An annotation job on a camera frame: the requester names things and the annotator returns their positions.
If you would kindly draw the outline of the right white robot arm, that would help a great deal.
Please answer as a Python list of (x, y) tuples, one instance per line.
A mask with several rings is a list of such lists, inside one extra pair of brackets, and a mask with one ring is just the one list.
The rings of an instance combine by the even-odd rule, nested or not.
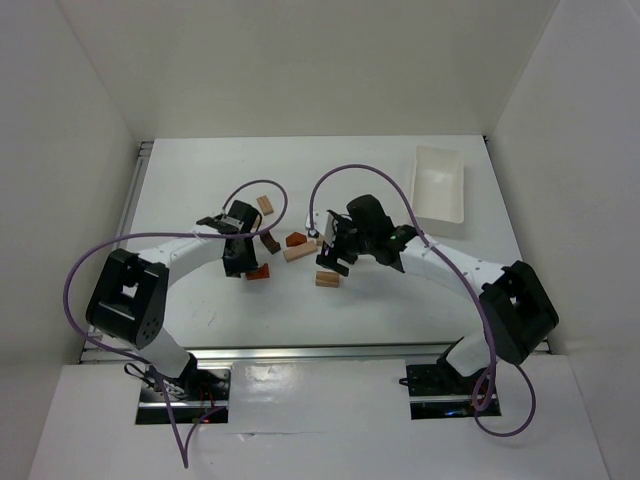
[(324, 243), (319, 266), (341, 276), (359, 257), (426, 278), (479, 305), (482, 329), (451, 345), (437, 360), (434, 382), (450, 393), (470, 387), (491, 363), (519, 366), (558, 325), (559, 316), (533, 268), (484, 261), (437, 242), (413, 225), (396, 225), (367, 194), (345, 214), (320, 216)]

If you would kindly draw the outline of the orange arch block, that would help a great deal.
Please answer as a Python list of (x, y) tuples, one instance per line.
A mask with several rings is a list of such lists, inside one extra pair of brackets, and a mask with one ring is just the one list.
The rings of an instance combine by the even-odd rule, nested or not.
[(270, 277), (270, 269), (267, 263), (261, 265), (258, 269), (245, 273), (247, 281), (263, 280)]

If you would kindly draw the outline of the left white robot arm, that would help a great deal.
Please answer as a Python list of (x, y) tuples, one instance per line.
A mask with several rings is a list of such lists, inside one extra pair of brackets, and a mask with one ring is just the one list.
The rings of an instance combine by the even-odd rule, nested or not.
[(194, 234), (139, 253), (114, 250), (107, 258), (86, 310), (88, 323), (149, 361), (174, 392), (195, 395), (218, 379), (164, 328), (169, 287), (220, 260), (225, 276), (258, 269), (251, 229), (262, 221), (253, 206), (235, 200), (230, 210), (196, 222)]

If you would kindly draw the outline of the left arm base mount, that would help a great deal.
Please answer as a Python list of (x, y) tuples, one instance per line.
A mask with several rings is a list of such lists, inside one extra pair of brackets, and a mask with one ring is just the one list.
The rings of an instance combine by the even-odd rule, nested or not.
[[(148, 370), (134, 364), (126, 364), (124, 371), (141, 382), (136, 425), (168, 425), (169, 413), (165, 396)], [(229, 419), (231, 370), (215, 368), (207, 371), (208, 377), (192, 390), (181, 390), (165, 382), (177, 424), (192, 424), (203, 418), (204, 424), (226, 424)]]

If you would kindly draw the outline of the striped light wood block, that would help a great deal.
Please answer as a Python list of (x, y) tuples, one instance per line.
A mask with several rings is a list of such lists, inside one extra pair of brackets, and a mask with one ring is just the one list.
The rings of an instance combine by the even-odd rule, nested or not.
[(315, 285), (323, 288), (338, 288), (340, 286), (340, 275), (333, 271), (317, 271), (315, 274)]

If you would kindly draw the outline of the long light wood block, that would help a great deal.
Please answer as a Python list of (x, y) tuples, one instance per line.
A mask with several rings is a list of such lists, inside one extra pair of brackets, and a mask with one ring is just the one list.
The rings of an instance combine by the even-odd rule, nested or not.
[(314, 241), (307, 241), (303, 244), (287, 248), (283, 252), (284, 259), (287, 263), (299, 260), (308, 255), (315, 254), (318, 246)]

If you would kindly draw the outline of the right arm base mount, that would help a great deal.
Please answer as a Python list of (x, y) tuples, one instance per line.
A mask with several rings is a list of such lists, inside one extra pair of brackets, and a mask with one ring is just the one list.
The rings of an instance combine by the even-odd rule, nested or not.
[(398, 383), (407, 389), (412, 420), (473, 417), (472, 393), (480, 373), (461, 377), (438, 364), (413, 364)]

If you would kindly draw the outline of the white plastic bin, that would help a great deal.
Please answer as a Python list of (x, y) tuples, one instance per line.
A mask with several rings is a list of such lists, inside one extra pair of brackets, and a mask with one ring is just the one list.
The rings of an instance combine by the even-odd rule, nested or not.
[(464, 160), (460, 151), (418, 146), (410, 192), (414, 215), (427, 233), (442, 237), (462, 234)]

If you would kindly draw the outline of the dark brown notched block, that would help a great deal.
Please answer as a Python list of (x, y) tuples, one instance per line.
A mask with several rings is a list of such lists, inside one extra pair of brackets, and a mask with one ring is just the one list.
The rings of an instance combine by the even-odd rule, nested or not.
[(271, 255), (274, 255), (281, 250), (280, 243), (271, 235), (270, 232), (262, 234), (260, 236), (260, 240)]

